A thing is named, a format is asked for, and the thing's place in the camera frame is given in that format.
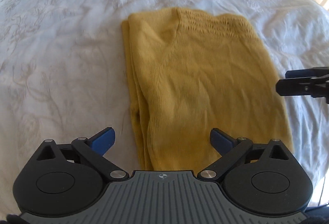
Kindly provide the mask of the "mustard yellow knit sweater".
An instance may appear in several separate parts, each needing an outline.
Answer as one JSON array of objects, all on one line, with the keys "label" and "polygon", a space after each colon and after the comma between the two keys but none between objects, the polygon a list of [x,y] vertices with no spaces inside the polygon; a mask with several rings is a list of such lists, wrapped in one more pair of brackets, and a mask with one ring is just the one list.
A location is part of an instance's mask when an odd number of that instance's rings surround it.
[{"label": "mustard yellow knit sweater", "polygon": [[293,149],[278,73],[243,16],[165,8],[122,22],[140,166],[200,172],[219,158],[210,131]]}]

